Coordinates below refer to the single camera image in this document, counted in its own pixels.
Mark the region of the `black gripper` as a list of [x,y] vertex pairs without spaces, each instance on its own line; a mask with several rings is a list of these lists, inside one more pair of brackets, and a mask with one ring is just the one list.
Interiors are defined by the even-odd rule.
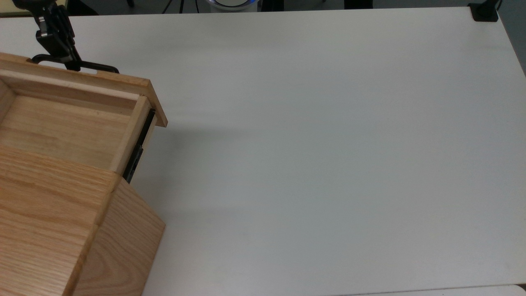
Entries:
[[12,0],[16,8],[29,11],[38,26],[36,39],[43,48],[66,66],[80,71],[80,57],[75,48],[74,33],[66,8],[56,0]]

